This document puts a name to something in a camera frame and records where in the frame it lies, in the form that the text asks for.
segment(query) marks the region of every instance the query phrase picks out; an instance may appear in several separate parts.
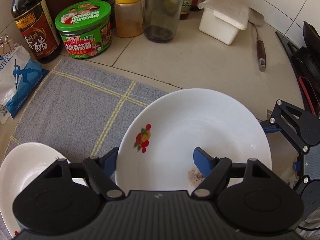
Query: white container lid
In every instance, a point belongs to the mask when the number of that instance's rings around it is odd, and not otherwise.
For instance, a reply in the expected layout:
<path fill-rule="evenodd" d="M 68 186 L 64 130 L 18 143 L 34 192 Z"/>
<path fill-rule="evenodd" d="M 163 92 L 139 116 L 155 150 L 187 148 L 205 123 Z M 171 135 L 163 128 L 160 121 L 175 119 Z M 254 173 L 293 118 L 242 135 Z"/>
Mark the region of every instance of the white container lid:
<path fill-rule="evenodd" d="M 240 30 L 247 28 L 249 7 L 241 0 L 205 0 L 198 7 L 213 11 L 215 17 Z"/>

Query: clear plastic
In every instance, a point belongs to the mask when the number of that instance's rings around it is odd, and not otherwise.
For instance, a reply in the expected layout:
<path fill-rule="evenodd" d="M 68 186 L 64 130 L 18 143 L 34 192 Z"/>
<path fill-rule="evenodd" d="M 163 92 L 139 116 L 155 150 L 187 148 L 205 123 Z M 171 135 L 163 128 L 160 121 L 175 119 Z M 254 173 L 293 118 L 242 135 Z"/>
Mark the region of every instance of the clear plastic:
<path fill-rule="evenodd" d="M 184 0 L 144 0 L 143 32 L 154 42 L 168 42 L 176 35 Z"/>
<path fill-rule="evenodd" d="M 142 33 L 141 1 L 135 3 L 115 3 L 117 36 L 135 37 Z"/>

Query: brown handle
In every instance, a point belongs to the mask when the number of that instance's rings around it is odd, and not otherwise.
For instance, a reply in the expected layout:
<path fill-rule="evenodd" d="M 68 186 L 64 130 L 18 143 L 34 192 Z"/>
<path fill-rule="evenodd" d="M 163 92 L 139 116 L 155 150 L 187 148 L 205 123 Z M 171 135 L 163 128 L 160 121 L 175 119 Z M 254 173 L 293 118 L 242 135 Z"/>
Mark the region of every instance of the brown handle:
<path fill-rule="evenodd" d="M 262 72 L 266 71 L 266 51 L 264 49 L 263 41 L 257 41 L 257 56 L 258 56 L 258 64 L 259 70 Z"/>

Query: qr code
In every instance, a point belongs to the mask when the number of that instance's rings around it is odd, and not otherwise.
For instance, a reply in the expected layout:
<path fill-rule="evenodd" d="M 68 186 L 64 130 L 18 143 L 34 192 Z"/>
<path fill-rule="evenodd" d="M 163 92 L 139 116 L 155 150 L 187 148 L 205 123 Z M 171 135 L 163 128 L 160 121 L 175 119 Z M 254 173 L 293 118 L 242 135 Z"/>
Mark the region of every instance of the qr code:
<path fill-rule="evenodd" d="M 5 116 L 6 114 L 7 114 L 7 112 L 8 112 L 8 109 L 7 109 L 7 107 L 5 107 L 5 106 L 0 106 L 0 116 Z"/>

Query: fruit decoration on plate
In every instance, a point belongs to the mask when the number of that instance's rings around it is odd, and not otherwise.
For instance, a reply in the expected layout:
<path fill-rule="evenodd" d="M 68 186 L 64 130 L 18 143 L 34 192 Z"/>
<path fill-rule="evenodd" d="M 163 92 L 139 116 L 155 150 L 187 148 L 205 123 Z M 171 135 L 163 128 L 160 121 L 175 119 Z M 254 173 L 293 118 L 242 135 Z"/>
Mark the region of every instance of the fruit decoration on plate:
<path fill-rule="evenodd" d="M 134 148 L 137 148 L 138 152 L 140 150 L 142 151 L 142 153 L 146 152 L 146 148 L 149 145 L 149 139 L 151 136 L 150 129 L 151 124 L 147 124 L 146 127 L 142 127 L 140 133 L 138 133 L 136 137 L 136 142 L 133 145 Z"/>

